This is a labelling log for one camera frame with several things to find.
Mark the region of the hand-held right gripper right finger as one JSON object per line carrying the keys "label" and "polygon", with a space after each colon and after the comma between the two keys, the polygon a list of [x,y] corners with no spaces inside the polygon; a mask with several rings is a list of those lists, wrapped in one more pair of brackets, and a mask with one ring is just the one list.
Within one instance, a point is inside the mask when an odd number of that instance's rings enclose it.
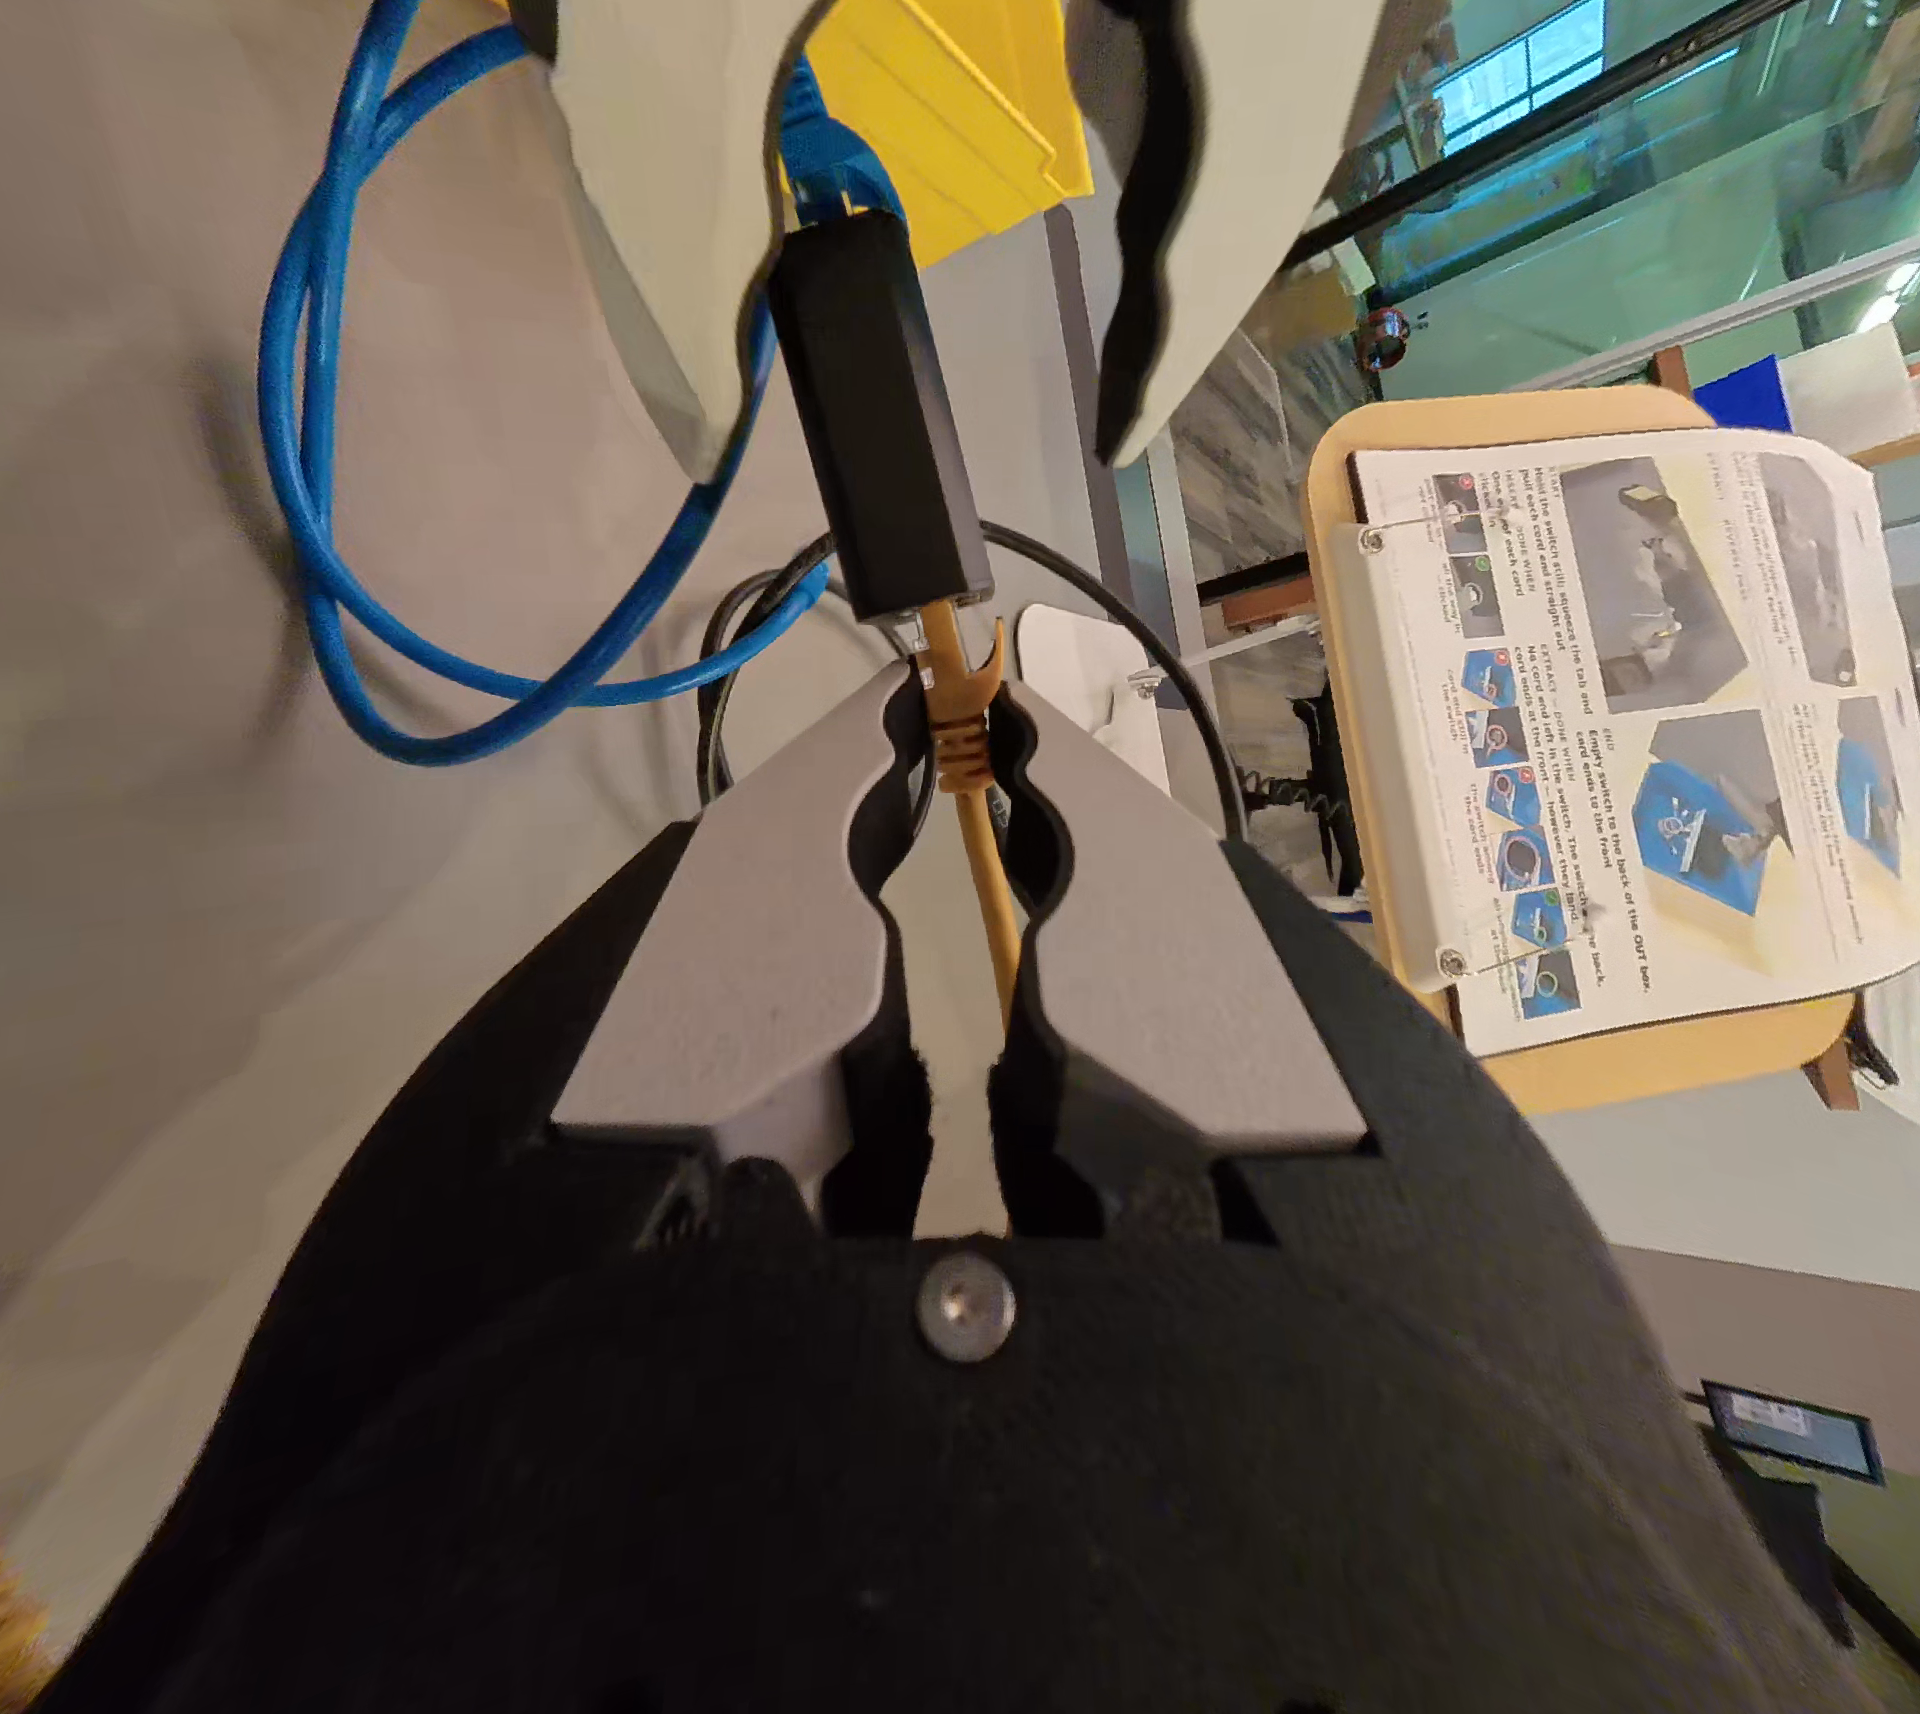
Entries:
{"label": "hand-held right gripper right finger", "polygon": [[1224,1163],[1341,1157],[1367,1123],[1229,846],[1020,680],[989,711],[1028,922],[988,1077],[1017,1237],[1229,1224]]}

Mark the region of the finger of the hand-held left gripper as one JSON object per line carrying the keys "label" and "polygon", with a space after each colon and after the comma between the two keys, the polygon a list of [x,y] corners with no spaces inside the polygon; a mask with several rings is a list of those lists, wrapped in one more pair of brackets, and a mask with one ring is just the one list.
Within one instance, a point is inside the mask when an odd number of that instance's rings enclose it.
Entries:
{"label": "finger of the hand-held left gripper", "polygon": [[1068,0],[1116,173],[1093,445],[1131,464],[1280,269],[1444,0]]}
{"label": "finger of the hand-held left gripper", "polygon": [[550,96],[612,347],[684,477],[747,420],[749,314],[781,235],[780,98],[831,0],[555,0]]}

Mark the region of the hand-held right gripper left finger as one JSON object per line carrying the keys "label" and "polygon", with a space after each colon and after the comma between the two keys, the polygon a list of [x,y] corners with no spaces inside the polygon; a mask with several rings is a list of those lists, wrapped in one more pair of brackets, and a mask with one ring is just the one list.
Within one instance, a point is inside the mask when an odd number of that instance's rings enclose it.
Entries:
{"label": "hand-held right gripper left finger", "polygon": [[909,1237],[932,1091],[883,887],[928,755],[920,672],[894,664],[717,796],[553,1123],[778,1163],[829,1233]]}

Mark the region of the black ethernet port adapter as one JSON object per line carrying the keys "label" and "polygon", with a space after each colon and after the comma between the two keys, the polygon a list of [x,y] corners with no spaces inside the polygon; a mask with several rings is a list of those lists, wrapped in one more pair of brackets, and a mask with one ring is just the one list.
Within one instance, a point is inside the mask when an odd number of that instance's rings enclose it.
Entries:
{"label": "black ethernet port adapter", "polygon": [[904,220],[860,209],[788,234],[767,307],[855,615],[988,600],[988,541]]}

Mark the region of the yellow plastic bin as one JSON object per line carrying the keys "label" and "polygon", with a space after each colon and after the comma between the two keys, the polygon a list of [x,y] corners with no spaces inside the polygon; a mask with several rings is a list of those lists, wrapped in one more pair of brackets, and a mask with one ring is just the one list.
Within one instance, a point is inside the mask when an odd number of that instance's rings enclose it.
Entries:
{"label": "yellow plastic bin", "polygon": [[805,56],[925,269],[1091,192],[1061,0],[835,0]]}

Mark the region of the blue box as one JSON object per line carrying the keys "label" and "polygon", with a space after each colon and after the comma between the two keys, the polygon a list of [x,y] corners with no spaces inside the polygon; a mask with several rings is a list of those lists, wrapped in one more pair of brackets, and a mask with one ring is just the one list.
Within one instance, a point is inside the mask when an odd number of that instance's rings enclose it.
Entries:
{"label": "blue box", "polygon": [[1767,353],[1713,382],[1702,382],[1693,397],[1724,428],[1821,440],[1809,355],[1809,349],[1793,355]]}

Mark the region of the white foam sheet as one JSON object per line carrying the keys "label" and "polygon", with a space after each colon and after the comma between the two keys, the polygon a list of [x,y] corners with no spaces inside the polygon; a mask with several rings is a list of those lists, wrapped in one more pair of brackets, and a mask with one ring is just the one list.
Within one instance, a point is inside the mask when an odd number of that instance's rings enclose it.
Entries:
{"label": "white foam sheet", "polygon": [[1780,362],[1788,428],[1834,453],[1859,458],[1917,437],[1915,379],[1890,319]]}

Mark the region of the black floor-standing sign screen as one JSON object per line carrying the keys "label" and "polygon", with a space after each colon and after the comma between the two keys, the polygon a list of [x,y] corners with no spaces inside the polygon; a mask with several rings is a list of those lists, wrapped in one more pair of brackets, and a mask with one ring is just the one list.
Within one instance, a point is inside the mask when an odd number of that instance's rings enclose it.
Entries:
{"label": "black floor-standing sign screen", "polygon": [[1863,1485],[1885,1485],[1885,1467],[1867,1415],[1763,1390],[1700,1382],[1698,1404],[1725,1445]]}

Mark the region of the white sheet holder bracket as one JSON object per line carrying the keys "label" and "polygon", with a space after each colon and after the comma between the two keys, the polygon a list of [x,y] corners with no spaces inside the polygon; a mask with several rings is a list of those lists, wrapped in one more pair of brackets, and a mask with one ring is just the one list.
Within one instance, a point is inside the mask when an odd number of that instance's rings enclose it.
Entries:
{"label": "white sheet holder bracket", "polygon": [[1327,528],[1317,562],[1321,641],[1382,957],[1417,996],[1489,971],[1498,893],[1466,743],[1424,688],[1389,532]]}

